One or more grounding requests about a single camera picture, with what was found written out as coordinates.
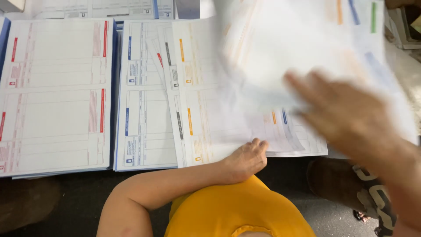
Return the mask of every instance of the green stripe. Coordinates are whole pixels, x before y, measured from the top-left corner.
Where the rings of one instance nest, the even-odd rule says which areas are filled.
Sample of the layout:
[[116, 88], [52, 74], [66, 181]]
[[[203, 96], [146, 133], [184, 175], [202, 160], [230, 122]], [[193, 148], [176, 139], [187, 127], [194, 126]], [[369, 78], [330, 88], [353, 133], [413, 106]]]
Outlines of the green stripe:
[[376, 8], [377, 5], [375, 2], [371, 3], [371, 33], [374, 34], [376, 32]]

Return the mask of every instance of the red label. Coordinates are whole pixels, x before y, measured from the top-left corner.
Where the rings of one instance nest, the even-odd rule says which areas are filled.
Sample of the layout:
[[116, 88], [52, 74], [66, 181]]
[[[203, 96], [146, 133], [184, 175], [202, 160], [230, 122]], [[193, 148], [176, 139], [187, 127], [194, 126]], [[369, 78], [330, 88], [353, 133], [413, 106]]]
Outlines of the red label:
[[160, 55], [159, 53], [157, 53], [157, 54], [158, 54], [159, 61], [161, 62], [161, 66], [162, 66], [162, 68], [164, 68], [164, 64], [162, 64], [162, 58], [161, 58], [161, 55]]
[[12, 52], [12, 62], [15, 61], [16, 55], [16, 46], [18, 45], [18, 38], [15, 38], [15, 43], [13, 44], [13, 52]]
[[0, 124], [0, 141], [1, 137], [3, 136], [3, 127], [4, 127], [4, 120], [6, 119], [6, 112], [3, 112], [1, 115], [1, 124]]
[[104, 99], [105, 99], [105, 89], [101, 91], [101, 132], [104, 132]]
[[107, 31], [108, 31], [108, 21], [105, 21], [105, 26], [104, 26], [104, 58], [107, 56]]

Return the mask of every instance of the person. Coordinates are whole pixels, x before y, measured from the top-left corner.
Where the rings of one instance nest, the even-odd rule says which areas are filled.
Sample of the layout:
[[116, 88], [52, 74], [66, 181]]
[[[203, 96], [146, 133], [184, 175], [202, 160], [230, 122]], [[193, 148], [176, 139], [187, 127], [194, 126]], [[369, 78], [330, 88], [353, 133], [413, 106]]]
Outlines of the person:
[[[402, 139], [375, 96], [320, 72], [310, 81], [292, 72], [286, 82], [311, 107], [299, 115], [353, 162], [378, 175], [398, 214], [394, 237], [421, 236], [420, 151]], [[108, 197], [98, 237], [152, 236], [148, 211], [173, 201], [165, 236], [313, 237], [285, 197], [254, 174], [269, 144], [255, 138], [219, 162], [135, 175]]]

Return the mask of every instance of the yellow shirt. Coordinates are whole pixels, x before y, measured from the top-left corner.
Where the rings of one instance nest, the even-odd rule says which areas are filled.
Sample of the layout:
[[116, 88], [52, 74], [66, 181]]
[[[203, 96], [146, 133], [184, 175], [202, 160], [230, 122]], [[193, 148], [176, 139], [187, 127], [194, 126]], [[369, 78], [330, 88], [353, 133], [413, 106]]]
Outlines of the yellow shirt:
[[274, 237], [315, 237], [298, 209], [256, 176], [210, 186], [173, 201], [165, 237], [236, 237], [246, 231]]

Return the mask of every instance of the hand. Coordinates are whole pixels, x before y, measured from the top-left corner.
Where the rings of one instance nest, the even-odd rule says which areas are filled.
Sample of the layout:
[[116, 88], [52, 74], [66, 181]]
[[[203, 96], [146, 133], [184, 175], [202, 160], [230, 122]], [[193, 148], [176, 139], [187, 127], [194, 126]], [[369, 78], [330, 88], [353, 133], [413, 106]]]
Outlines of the hand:
[[266, 167], [266, 149], [269, 147], [267, 141], [258, 138], [251, 143], [246, 143], [234, 151], [230, 156], [218, 162], [223, 170], [224, 177], [221, 184], [235, 184], [246, 181], [250, 176], [256, 174]]
[[321, 73], [311, 72], [303, 83], [286, 73], [290, 86], [310, 105], [301, 116], [329, 143], [367, 168], [377, 166], [387, 147], [401, 139], [389, 121], [386, 106], [378, 98], [342, 83], [329, 83]]

